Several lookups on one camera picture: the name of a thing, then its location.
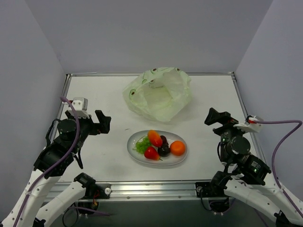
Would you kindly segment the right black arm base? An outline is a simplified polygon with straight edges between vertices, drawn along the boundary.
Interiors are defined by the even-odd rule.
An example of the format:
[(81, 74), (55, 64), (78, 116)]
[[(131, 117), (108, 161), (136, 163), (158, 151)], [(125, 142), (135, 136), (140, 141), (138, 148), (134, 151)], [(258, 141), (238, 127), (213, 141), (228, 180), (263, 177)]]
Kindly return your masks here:
[(222, 188), (212, 186), (210, 182), (196, 182), (195, 189), (204, 210), (214, 215), (223, 216), (234, 204), (235, 199), (225, 195)]

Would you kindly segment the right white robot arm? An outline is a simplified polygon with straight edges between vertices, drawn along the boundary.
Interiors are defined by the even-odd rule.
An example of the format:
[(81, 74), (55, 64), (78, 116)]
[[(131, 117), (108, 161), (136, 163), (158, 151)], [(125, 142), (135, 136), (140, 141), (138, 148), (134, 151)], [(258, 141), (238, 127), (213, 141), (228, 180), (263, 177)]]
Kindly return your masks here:
[(275, 222), (277, 227), (301, 227), (303, 225), (303, 202), (290, 192), (278, 179), (276, 168), (269, 167), (250, 152), (250, 142), (246, 133), (259, 133), (264, 124), (295, 123), (276, 145), (271, 162), (274, 163), (281, 144), (302, 126), (300, 120), (264, 121), (257, 116), (247, 116), (239, 123), (229, 112), (218, 112), (210, 108), (205, 124), (214, 128), (220, 136), (217, 150), (219, 160), (224, 166), (210, 181), (210, 189), (215, 195), (224, 194), (246, 203)]

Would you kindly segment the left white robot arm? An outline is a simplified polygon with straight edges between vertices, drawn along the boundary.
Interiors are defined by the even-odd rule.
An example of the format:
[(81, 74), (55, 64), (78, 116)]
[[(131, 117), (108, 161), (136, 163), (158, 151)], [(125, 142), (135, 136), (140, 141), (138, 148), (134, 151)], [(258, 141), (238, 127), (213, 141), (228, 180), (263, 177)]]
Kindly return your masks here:
[(101, 110), (95, 111), (98, 123), (94, 123), (91, 115), (85, 111), (77, 114), (66, 111), (65, 114), (67, 118), (58, 121), (58, 136), (53, 141), (48, 141), (40, 153), (19, 200), (1, 221), (2, 227), (49, 227), (58, 216), (80, 199), (95, 201), (109, 198), (109, 184), (97, 185), (94, 178), (80, 173), (65, 190), (44, 204), (51, 189), (73, 161), (83, 167), (80, 151), (86, 138), (110, 131), (111, 117), (105, 116)]

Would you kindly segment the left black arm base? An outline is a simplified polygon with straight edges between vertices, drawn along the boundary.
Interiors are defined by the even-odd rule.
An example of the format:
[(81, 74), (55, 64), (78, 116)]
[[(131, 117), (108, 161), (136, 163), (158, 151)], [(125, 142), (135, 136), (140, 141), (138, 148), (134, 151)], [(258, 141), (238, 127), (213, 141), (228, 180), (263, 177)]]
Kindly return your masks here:
[(83, 215), (97, 215), (98, 200), (109, 199), (111, 192), (110, 184), (91, 184), (86, 188), (84, 197), (76, 203), (78, 212)]

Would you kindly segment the green fake grapes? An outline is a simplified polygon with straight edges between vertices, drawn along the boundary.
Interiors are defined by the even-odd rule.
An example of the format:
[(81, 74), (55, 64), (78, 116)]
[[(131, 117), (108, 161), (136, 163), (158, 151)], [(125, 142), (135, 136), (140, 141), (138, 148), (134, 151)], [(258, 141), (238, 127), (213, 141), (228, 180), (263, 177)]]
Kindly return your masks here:
[(148, 147), (152, 144), (147, 136), (141, 137), (136, 143), (133, 148), (134, 151), (138, 152), (139, 154), (144, 154)]

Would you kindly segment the dark purple fake fruit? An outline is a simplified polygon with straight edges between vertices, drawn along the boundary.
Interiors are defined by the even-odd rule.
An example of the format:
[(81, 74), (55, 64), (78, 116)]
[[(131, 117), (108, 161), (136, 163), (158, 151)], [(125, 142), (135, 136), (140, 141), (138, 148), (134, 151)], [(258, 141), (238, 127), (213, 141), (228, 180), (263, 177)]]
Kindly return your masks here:
[(162, 144), (168, 144), (167, 138), (164, 135), (160, 135)]

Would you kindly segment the translucent plastic bag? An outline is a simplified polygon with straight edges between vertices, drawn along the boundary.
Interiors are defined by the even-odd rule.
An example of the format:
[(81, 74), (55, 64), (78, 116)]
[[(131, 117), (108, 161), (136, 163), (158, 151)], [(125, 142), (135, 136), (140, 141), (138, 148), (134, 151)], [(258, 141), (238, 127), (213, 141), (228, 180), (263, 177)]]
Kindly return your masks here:
[(140, 74), (122, 92), (127, 107), (146, 119), (168, 122), (193, 98), (191, 77), (179, 68), (160, 67)]

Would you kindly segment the red yellow fake fruit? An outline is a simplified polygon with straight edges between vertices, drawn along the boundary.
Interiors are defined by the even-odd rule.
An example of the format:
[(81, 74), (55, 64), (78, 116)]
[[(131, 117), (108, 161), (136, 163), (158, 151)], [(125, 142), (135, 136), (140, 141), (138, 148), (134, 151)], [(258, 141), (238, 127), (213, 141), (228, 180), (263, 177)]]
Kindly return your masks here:
[(160, 155), (156, 151), (156, 149), (152, 146), (149, 146), (146, 151), (144, 152), (144, 156), (149, 160), (158, 161), (161, 160)]

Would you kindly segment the orange yellow oblong fruit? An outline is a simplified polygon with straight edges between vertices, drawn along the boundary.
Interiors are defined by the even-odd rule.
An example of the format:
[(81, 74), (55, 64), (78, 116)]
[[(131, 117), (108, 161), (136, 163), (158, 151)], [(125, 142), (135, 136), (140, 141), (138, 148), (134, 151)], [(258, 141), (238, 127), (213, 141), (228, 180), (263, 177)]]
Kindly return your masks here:
[(158, 147), (158, 148), (162, 146), (163, 141), (162, 141), (162, 138), (160, 137), (160, 135), (157, 133), (157, 131), (149, 130), (147, 137), (153, 146)]

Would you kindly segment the dark round fake fruit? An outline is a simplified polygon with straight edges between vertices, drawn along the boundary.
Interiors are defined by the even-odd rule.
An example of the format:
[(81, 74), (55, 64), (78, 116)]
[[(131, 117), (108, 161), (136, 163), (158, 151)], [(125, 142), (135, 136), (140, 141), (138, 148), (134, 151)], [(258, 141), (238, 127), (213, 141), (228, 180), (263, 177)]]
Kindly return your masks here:
[(163, 144), (157, 150), (160, 157), (167, 157), (170, 154), (170, 148), (168, 144)]

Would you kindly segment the orange fake fruit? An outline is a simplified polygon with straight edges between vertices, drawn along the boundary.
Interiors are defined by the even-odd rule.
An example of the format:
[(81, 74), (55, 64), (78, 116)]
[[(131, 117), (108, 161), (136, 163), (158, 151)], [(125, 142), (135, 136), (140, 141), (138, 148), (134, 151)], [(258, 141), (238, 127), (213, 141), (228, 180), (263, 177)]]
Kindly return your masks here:
[(175, 156), (181, 156), (185, 153), (186, 146), (182, 141), (176, 140), (170, 145), (170, 152)]

